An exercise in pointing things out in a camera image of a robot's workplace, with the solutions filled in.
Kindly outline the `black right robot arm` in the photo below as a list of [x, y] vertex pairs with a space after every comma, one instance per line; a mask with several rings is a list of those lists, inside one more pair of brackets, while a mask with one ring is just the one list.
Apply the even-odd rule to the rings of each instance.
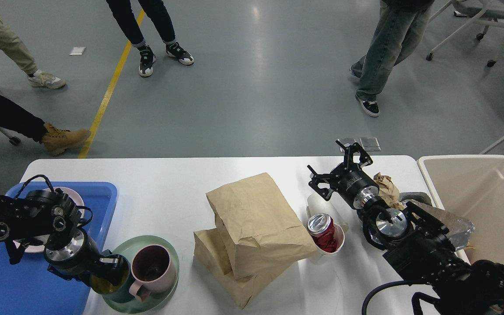
[[406, 209], [392, 209], [378, 194], [379, 187], [362, 168], [372, 158], [354, 142], [344, 146], [344, 160], [330, 173], [312, 170], [310, 187], [328, 201], [337, 192], [357, 212], [368, 243], [383, 250], [383, 257], [400, 275], [376, 287], [364, 299], [361, 313], [378, 292], [400, 285], [430, 285], [437, 293], [412, 295], [415, 315], [423, 313], [421, 301], [442, 315], [504, 315], [504, 265], [488, 260], [468, 264], [455, 254], [447, 238], [448, 227], [413, 202]]

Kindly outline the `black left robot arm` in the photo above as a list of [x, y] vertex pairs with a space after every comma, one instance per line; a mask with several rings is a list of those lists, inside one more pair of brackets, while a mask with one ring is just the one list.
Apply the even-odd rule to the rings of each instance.
[[119, 287], [128, 279], [128, 261], [122, 255], [102, 254], [96, 242], [84, 230], [90, 209], [77, 205], [50, 180], [48, 191], [34, 190], [24, 199], [19, 195], [0, 195], [0, 242], [4, 242], [9, 261], [18, 264], [25, 249], [48, 236], [44, 242], [44, 259], [48, 271], [64, 280], [75, 279], [96, 289], [94, 280]]

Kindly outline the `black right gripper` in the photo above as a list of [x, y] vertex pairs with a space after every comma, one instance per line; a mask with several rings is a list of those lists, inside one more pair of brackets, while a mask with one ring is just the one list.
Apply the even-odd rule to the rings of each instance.
[[[326, 201], [329, 201], [336, 191], [352, 209], [360, 210], [370, 199], [379, 194], [378, 185], [361, 170], [372, 165], [373, 160], [358, 142], [343, 144], [340, 140], [336, 140], [336, 143], [344, 151], [343, 165], [348, 171], [339, 175], [319, 174], [308, 165], [311, 172], [308, 185]], [[321, 188], [320, 184], [327, 184], [329, 187]]]

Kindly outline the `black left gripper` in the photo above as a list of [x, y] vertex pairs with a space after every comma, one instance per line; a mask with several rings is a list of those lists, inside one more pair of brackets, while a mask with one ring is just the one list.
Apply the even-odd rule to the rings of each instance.
[[71, 235], [50, 234], [44, 251], [50, 273], [64, 280], [75, 279], [90, 287], [94, 270], [95, 291], [117, 291], [128, 279], [128, 261], [122, 255], [100, 256], [94, 239], [77, 227]]

